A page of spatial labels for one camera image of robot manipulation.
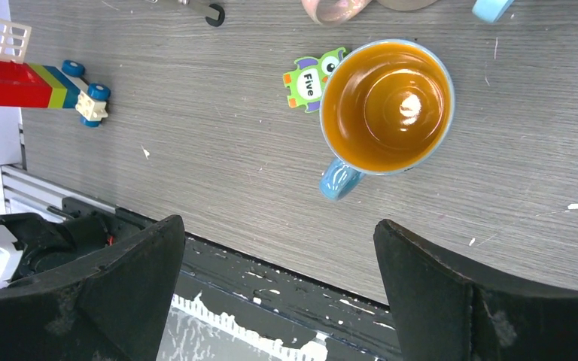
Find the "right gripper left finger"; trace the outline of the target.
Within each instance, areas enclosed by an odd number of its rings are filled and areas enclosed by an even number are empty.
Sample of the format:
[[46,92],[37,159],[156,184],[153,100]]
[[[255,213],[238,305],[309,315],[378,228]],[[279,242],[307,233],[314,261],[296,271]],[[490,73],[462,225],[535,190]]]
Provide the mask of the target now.
[[185,249],[169,216],[0,289],[0,360],[154,360]]

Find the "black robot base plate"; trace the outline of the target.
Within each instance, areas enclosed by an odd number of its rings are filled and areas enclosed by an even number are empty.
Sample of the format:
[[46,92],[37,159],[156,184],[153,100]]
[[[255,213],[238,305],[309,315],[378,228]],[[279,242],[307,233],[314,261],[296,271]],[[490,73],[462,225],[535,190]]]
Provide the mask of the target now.
[[399,360],[388,307],[187,234],[164,336],[183,354],[189,315],[280,360]]

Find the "blue patterned mug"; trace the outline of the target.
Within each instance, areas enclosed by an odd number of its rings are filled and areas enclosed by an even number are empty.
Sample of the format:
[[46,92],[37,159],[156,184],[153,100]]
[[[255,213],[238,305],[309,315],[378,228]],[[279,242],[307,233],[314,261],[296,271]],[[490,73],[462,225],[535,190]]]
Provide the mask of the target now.
[[448,135],[455,102],[449,70],[420,44],[384,39],[351,51],[321,97],[321,131],[334,155],[321,193],[337,201],[367,175],[422,164]]

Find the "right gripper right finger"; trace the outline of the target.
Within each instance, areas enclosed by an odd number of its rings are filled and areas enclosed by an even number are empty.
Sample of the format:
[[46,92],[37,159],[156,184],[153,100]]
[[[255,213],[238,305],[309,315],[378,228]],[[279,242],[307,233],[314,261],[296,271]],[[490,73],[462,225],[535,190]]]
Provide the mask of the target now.
[[578,360],[578,290],[502,272],[391,220],[373,241],[405,360]]

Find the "light blue mug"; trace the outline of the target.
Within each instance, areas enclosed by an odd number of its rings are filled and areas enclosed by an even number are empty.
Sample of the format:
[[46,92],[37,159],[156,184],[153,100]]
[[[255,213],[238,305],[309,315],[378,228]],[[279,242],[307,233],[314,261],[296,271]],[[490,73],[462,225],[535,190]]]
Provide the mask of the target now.
[[513,0],[476,0],[472,13],[486,23],[497,22]]

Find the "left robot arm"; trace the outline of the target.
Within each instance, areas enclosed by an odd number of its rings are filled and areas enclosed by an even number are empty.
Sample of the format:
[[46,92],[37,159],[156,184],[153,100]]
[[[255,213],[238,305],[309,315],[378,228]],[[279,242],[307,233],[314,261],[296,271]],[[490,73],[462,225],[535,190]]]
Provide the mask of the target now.
[[112,244],[99,214],[54,223],[35,213],[0,215],[0,289]]

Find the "pale pink marbled mug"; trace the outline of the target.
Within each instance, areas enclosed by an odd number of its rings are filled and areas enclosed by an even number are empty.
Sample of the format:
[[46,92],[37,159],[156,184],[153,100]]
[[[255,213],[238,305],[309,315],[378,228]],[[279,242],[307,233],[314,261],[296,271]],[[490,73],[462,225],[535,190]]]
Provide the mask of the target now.
[[[364,10],[372,0],[302,0],[302,6],[314,23],[322,26],[338,26],[349,21]],[[378,0],[387,9],[409,12],[429,7],[437,0]]]

